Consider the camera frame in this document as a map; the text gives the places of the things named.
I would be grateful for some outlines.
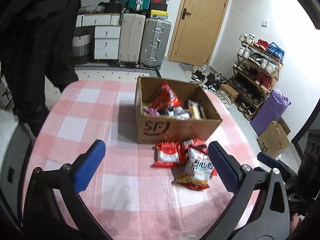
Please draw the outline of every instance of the pink and white checkered tablecloth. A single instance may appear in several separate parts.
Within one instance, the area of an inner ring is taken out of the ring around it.
[[[201,192],[172,185],[183,169],[152,168],[154,145],[137,144],[134,119],[135,83],[81,80],[70,84],[49,114],[31,154],[23,202],[32,170],[59,169],[101,139],[107,150],[86,191],[80,196],[113,239],[199,239],[232,198],[219,176]],[[207,143],[218,141],[240,164],[253,166],[254,153],[228,110],[209,94],[223,122]],[[67,223],[67,208],[55,190]],[[257,194],[238,226],[246,223]]]

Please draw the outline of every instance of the purple bag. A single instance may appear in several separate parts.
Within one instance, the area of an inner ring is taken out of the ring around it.
[[[277,122],[290,104],[291,102],[279,89],[272,90],[260,111],[250,122],[256,134],[260,136],[272,121]]]

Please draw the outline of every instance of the wooden shoe rack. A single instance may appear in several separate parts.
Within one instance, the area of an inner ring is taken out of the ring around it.
[[[261,73],[264,73],[265,75],[270,76],[270,77],[272,78],[272,83],[271,83],[270,88],[269,88],[268,90],[263,90],[262,87],[260,87],[258,84],[256,84],[254,80],[252,80],[252,79],[250,79],[249,77],[247,77],[247,76],[246,76],[242,71],[240,71],[238,68],[233,67],[233,73],[234,73],[234,76],[233,76],[233,77],[235,77],[236,74],[239,73],[241,76],[243,76],[245,79],[247,79],[252,85],[254,85],[254,86],[258,89],[258,91],[262,92],[262,94],[264,95],[264,100],[263,100],[259,105],[255,105],[255,104],[253,103],[253,101],[252,101],[250,98],[248,98],[248,96],[247,96],[245,93],[243,93],[237,86],[235,86],[232,81],[228,80],[230,86],[231,86],[232,88],[234,88],[234,89],[239,93],[239,95],[241,95],[242,98],[245,98],[246,101],[247,101],[251,106],[253,106],[253,107],[256,108],[256,114],[257,114],[257,112],[259,111],[260,107],[263,105],[263,103],[264,103],[264,102],[266,101],[266,99],[269,97],[270,92],[271,92],[272,89],[273,89],[273,85],[279,80],[280,69],[283,67],[283,64],[280,62],[280,60],[279,60],[278,58],[274,57],[274,56],[271,55],[270,53],[268,53],[268,52],[266,52],[266,51],[264,51],[264,50],[262,50],[262,49],[260,49],[260,48],[256,48],[256,47],[254,47],[253,45],[247,44],[247,43],[245,43],[245,42],[243,42],[243,41],[241,41],[241,45],[242,45],[243,47],[250,48],[250,49],[253,49],[254,51],[257,51],[258,53],[264,55],[264,56],[267,58],[268,61],[272,61],[274,64],[277,64],[277,65],[278,65],[278,68],[277,68],[276,73],[274,73],[273,75],[271,75],[270,73],[268,73],[268,72],[265,71],[264,69],[260,68],[259,66],[255,65],[255,64],[252,63],[251,61],[249,61],[249,60],[245,59],[244,57],[241,57],[241,56],[239,56],[239,55],[237,54],[237,57],[238,57],[238,60],[239,60],[239,61],[242,61],[242,62],[245,61],[245,63],[247,63],[247,65],[248,65],[249,67],[252,66],[253,68],[257,69],[257,70],[258,70],[258,73],[260,73],[260,72],[261,72]],[[239,109],[239,104],[238,104],[236,101],[235,101],[235,105],[236,105],[237,108]],[[250,118],[247,119],[247,120],[251,120],[251,119],[254,118],[254,117],[255,117],[255,115],[253,115],[252,117],[250,117]]]

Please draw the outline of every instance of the wooden door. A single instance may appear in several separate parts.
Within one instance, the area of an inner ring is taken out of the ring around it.
[[[211,58],[227,0],[185,0],[173,36],[171,61],[201,66]]]

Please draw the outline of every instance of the cardboard box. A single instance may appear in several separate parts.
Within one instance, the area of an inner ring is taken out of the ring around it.
[[[164,82],[169,84],[186,105],[189,99],[199,103],[208,119],[178,120],[165,115],[147,114],[142,106],[156,99],[159,88]],[[184,141],[193,138],[207,140],[222,122],[212,102],[198,84],[149,77],[139,77],[137,80],[135,117],[139,143]]]
[[[268,128],[257,139],[262,152],[276,158],[284,148],[290,145],[280,123],[272,121]]]
[[[220,86],[220,90],[225,92],[230,100],[236,100],[236,98],[238,96],[238,92],[235,91],[232,87],[230,87],[227,84],[222,84]]]

